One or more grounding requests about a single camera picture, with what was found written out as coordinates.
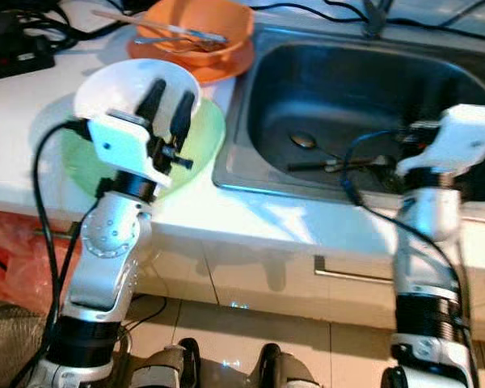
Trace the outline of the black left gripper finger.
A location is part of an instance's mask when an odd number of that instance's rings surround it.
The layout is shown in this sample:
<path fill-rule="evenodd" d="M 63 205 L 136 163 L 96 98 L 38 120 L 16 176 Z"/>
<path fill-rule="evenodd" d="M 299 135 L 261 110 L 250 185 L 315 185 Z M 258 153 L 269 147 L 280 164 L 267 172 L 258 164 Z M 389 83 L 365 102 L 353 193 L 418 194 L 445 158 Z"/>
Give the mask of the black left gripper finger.
<path fill-rule="evenodd" d="M 164 78 L 155 78 L 137 104 L 134 115 L 146 121 L 155 122 L 166 88 L 167 82 Z"/>
<path fill-rule="evenodd" d="M 195 94 L 187 90 L 181 95 L 170 122 L 170 144 L 173 148 L 183 148 L 188 137 L 188 130 L 191 128 L 194 106 Z"/>

